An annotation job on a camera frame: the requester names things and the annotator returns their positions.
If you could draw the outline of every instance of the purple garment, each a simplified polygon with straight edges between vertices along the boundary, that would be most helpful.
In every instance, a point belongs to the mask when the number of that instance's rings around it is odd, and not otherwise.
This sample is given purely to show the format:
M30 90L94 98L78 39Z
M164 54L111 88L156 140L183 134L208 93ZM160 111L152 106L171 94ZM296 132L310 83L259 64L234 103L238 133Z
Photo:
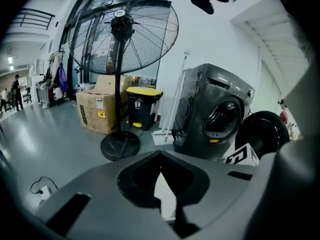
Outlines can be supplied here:
M68 89L68 83L67 83L67 78L64 70L64 65L62 63L60 63L59 65L59 81L60 81L61 92L65 94Z

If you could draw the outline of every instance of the person in white shirt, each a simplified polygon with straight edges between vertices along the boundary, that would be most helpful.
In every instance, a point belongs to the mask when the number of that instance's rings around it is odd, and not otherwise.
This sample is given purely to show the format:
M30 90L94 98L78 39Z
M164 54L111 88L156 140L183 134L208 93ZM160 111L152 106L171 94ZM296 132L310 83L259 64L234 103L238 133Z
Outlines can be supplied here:
M4 88L1 92L1 103L0 103L0 113L2 113L2 107L4 107L4 112L7 112L7 102L8 102L8 90Z

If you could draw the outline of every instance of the black trash can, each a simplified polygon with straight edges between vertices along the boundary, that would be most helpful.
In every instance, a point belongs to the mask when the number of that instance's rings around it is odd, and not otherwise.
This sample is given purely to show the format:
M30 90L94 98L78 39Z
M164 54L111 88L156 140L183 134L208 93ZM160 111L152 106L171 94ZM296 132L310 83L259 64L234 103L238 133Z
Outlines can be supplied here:
M155 123L157 102L164 94L147 87L129 87L129 124L147 131Z

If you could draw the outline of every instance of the gray front-loading washing machine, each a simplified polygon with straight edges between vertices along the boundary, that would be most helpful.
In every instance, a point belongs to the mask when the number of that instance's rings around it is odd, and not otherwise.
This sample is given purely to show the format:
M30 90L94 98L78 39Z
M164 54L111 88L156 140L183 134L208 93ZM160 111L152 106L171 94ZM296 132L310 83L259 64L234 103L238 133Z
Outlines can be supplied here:
M172 129L176 152L204 159L220 158L249 115L252 86L211 64L185 71Z

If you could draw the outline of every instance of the railing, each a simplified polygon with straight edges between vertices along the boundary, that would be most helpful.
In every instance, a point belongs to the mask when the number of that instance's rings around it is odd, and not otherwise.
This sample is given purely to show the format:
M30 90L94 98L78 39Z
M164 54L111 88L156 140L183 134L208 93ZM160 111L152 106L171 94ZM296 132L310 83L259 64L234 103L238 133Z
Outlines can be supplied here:
M22 8L10 26L48 30L53 17L55 15L41 10Z

